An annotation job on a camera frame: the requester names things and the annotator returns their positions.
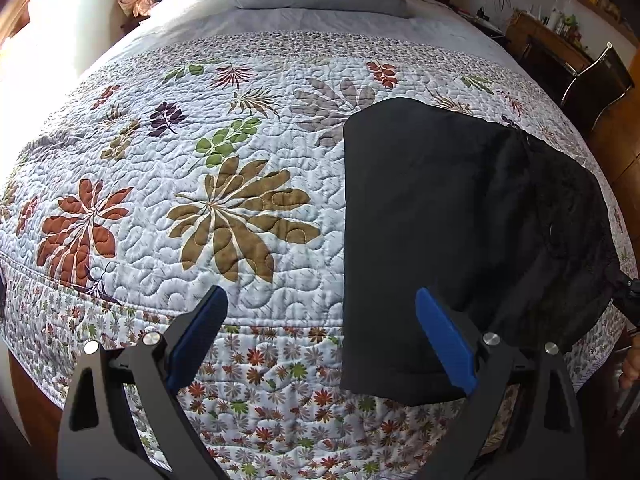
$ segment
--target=bed sheet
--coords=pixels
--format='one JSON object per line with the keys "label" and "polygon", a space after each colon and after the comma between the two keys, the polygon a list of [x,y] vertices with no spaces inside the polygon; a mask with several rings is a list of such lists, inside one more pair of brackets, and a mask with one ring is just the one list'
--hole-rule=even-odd
{"label": "bed sheet", "polygon": [[[339,388],[342,126],[386,98],[518,126],[573,157],[596,175],[622,268],[636,275],[582,137],[447,9],[420,2],[432,18],[399,25],[184,3],[160,8],[89,70],[22,150],[0,204],[2,336],[57,405],[82,342],[117,348],[164,331],[218,284],[228,317],[178,402],[233,478],[413,475],[460,403],[407,407]],[[267,18],[289,30],[263,30]],[[291,30],[303,22],[333,29]],[[402,163],[389,157],[381,174]],[[566,355],[575,388],[623,325],[610,306]],[[148,455],[163,464],[134,389],[129,399]],[[510,390],[493,440],[513,402]]]}

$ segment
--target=dark clothing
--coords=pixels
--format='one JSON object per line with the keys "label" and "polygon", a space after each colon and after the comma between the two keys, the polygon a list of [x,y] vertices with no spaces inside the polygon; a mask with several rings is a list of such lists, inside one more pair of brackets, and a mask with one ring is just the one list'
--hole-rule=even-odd
{"label": "dark clothing", "polygon": [[341,387],[456,399],[415,315],[426,286],[513,346],[567,351],[620,273],[596,178],[522,130],[395,98],[344,127]]}

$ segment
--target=finger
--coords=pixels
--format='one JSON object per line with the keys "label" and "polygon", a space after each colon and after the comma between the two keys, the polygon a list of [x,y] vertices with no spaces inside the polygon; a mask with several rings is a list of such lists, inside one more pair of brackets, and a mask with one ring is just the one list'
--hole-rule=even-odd
{"label": "finger", "polygon": [[629,388],[631,388],[631,386],[634,385],[634,382],[629,379],[625,374],[620,375],[620,378],[618,379],[618,383],[620,384],[620,388],[622,390],[628,390]]}
{"label": "finger", "polygon": [[640,372],[632,367],[631,363],[625,359],[622,363],[622,373],[625,374],[630,380],[635,381],[640,375]]}
{"label": "finger", "polygon": [[636,370],[640,370],[640,348],[631,348],[626,353],[626,360]]}

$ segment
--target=floral quilt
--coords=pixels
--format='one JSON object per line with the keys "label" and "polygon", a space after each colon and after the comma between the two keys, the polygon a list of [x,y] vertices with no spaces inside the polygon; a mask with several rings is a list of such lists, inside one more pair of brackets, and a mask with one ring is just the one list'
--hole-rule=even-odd
{"label": "floral quilt", "polygon": [[[339,388],[342,127],[396,97],[519,126],[580,162],[602,186],[623,270],[635,275],[602,172],[528,78],[396,40],[218,36],[92,73],[22,151],[0,195],[2,334],[18,361],[62,407],[83,341],[109,349],[164,331],[218,284],[228,318],[178,401],[232,478],[412,475],[461,403],[407,407]],[[381,178],[402,164],[388,158]],[[610,306],[566,356],[576,388],[623,321]],[[164,463],[134,388],[129,399],[149,456]]]}

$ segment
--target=white bed sheet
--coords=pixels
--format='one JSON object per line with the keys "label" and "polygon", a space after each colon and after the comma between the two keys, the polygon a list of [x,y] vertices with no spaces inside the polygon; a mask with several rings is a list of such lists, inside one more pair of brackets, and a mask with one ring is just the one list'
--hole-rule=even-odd
{"label": "white bed sheet", "polygon": [[179,41],[219,34],[314,30],[345,32],[439,46],[493,61],[526,75],[516,61],[449,7],[435,0],[407,0],[414,18],[371,12],[314,9],[237,9],[227,0],[163,0],[152,15],[88,70]]}

